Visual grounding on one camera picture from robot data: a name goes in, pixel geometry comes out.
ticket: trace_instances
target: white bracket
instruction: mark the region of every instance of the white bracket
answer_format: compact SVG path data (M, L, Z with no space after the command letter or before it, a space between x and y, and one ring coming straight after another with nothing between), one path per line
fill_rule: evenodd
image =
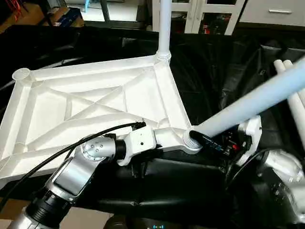
M251 118L248 121L239 124L238 131L244 132L245 135L250 136L252 139L252 145L250 146L250 149L245 152L239 159L239 161L236 163L238 166L242 166L248 160L248 158L257 150L258 143L262 136L261 117L257 115L254 118Z
M124 138L124 141L126 144L126 156L124 160L117 161L120 166L128 165L133 156L146 150L155 149L157 145L154 132L149 126L131 131Z

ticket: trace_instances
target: red component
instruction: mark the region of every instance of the red component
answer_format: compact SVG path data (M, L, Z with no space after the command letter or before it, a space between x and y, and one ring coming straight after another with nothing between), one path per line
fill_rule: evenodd
M233 145L232 148L233 148L235 151L239 150L238 145Z

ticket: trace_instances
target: black cloth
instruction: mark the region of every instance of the black cloth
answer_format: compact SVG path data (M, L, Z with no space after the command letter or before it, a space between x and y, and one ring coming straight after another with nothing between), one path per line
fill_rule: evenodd
M35 70L71 58L76 60L64 65L152 55L157 39L157 33L146 31L13 26L0 35L1 85L21 67ZM304 41L298 32L172 34L170 67L191 123L203 122L274 76L274 60L298 60ZM12 86L0 90L2 113L11 91ZM286 101L261 116L260 148L285 146L305 155ZM240 209L224 190L223 161L207 152L154 153L155 158L135 158L127 167L100 167L78 206L211 227L235 225L232 217ZM47 178L29 179L12 198L32 199Z

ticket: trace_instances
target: white pipe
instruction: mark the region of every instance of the white pipe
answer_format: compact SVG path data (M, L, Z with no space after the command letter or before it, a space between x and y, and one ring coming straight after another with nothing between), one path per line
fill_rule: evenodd
M205 122L193 126L193 129L213 137L283 101L304 87L305 58L302 58L293 68L271 78ZM185 141L185 137L183 139L190 148L196 145L189 144Z
M170 35L172 20L172 0L160 1L160 27L159 27L159 48L157 59L168 61L171 58L170 53Z
M286 69L289 69L293 67L293 64L290 60L286 60L284 61L284 66ZM294 93L288 97L288 104L291 110L291 114L295 120L295 125L301 138L303 149L305 149L305 108L298 93Z

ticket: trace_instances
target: drawer handle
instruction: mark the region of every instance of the drawer handle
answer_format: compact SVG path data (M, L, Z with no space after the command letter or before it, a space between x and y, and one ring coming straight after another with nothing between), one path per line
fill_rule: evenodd
M269 13L281 13L281 14L291 14L291 10L271 10L269 9Z

